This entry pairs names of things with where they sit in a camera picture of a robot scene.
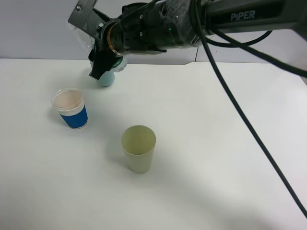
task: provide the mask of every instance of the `gray wall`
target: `gray wall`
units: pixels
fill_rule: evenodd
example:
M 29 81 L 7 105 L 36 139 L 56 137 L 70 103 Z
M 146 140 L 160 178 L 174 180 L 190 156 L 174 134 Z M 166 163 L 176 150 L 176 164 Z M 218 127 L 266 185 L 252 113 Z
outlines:
M 98 0 L 96 8 L 117 17 L 121 7 L 143 0 Z M 66 20 L 77 0 L 2 0 L 0 7 L 0 58 L 87 59 Z M 235 34 L 240 41 L 262 34 Z M 307 44 L 292 31 L 273 32 L 255 45 L 288 63 L 305 66 Z M 239 49 L 212 48 L 216 61 L 263 62 Z M 129 63 L 186 64 L 208 61 L 203 48 L 173 49 L 157 56 L 129 56 Z

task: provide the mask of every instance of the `white table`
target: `white table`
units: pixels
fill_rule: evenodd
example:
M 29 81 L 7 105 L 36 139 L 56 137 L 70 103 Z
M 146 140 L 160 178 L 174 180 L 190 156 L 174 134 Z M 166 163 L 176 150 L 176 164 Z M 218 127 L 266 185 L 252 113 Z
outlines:
M 307 207 L 307 86 L 269 64 L 219 64 Z M 106 89 L 80 60 L 0 60 L 1 230 L 305 230 L 307 221 L 209 63 L 128 65 Z M 52 110 L 82 90 L 89 123 Z M 154 130 L 153 165 L 127 168 L 120 138 Z

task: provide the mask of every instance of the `plastic cup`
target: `plastic cup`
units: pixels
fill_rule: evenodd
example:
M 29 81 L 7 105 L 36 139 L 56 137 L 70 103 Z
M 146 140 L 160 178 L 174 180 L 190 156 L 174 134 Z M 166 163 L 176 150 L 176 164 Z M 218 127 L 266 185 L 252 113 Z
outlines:
M 146 126 L 132 126 L 122 136 L 122 146 L 128 164 L 135 173 L 145 173 L 153 159 L 156 136 Z
M 51 103 L 70 128 L 78 129 L 86 125 L 88 118 L 79 90 L 59 90 L 52 96 Z

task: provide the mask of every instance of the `blue paper cup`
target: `blue paper cup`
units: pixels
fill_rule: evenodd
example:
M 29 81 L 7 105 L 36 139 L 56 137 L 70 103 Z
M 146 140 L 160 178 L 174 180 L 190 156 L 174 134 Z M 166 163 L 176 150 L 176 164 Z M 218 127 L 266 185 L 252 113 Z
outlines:
M 51 103 L 70 128 L 82 128 L 87 123 L 82 93 L 77 89 L 63 89 L 56 92 Z

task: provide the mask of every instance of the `pale green plastic cup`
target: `pale green plastic cup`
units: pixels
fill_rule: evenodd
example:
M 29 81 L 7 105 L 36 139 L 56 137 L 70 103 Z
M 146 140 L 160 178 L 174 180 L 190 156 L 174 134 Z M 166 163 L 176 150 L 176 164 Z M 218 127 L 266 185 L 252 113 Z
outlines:
M 146 126 L 132 126 L 122 136 L 122 146 L 128 164 L 135 173 L 147 172 L 152 164 L 156 136 Z

